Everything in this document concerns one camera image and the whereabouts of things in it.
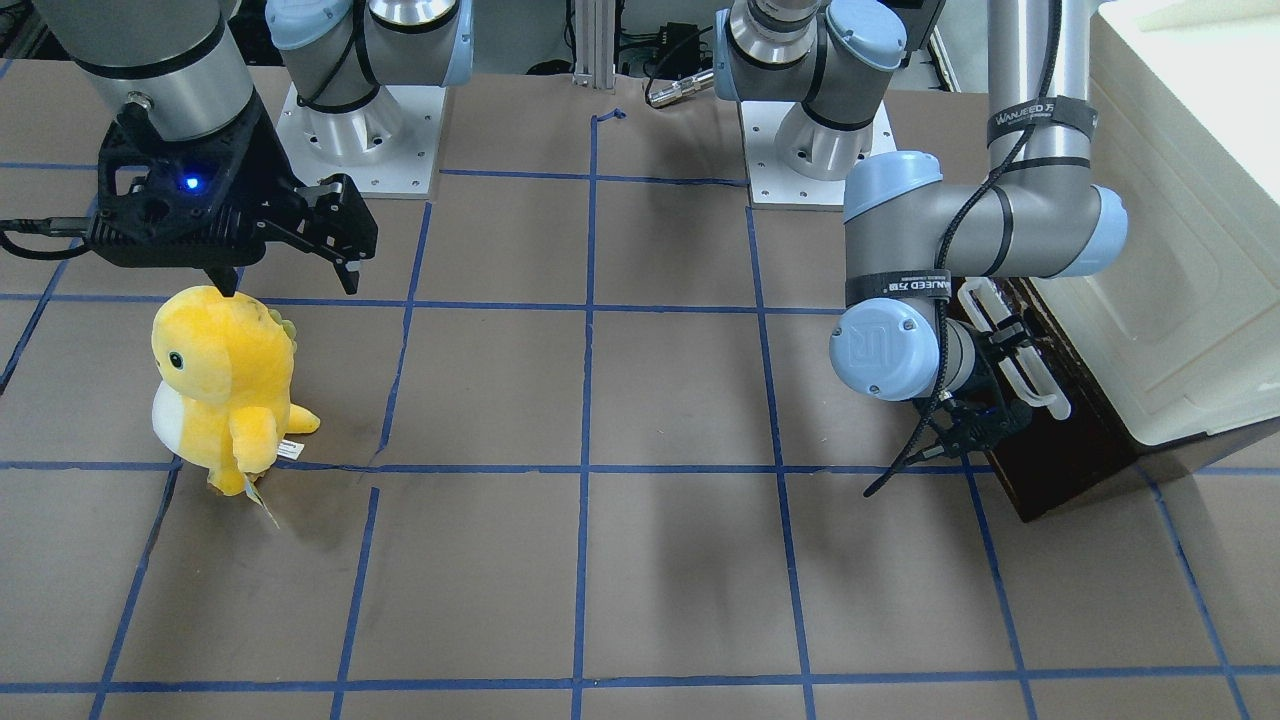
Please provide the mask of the brown drawer with white handle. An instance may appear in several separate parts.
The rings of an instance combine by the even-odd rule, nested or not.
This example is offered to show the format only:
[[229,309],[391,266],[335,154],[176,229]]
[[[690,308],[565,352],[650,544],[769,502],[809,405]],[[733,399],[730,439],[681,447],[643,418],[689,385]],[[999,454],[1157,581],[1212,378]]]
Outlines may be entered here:
[[977,331],[997,387],[1023,415],[986,452],[1023,521],[1144,484],[1132,437],[1028,279],[965,279],[954,310]]

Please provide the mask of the yellow plush dinosaur toy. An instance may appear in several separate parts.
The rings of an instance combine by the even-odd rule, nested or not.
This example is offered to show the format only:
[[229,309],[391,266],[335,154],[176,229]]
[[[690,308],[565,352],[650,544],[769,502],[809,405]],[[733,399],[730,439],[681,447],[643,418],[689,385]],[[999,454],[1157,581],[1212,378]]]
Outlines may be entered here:
[[172,296],[155,314],[155,436],[177,456],[209,470],[224,496],[266,503],[255,482],[276,460],[288,434],[310,434],[321,420],[291,401],[294,324],[259,300],[214,286]]

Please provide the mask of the cream white cabinet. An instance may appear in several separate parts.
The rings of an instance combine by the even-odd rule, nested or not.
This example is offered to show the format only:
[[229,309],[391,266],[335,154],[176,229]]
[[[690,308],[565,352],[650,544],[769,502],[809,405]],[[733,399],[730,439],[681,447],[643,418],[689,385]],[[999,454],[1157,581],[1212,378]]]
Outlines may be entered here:
[[1092,170],[1126,243],[1037,287],[1143,445],[1277,415],[1277,10],[1112,1],[1091,22]]

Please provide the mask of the aluminium frame post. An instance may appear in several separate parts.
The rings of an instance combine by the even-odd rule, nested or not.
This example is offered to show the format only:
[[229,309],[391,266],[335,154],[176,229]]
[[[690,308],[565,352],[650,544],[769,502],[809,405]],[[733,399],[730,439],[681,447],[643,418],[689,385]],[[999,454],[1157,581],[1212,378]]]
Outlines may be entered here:
[[572,1],[572,81],[603,94],[614,92],[617,4],[607,0]]

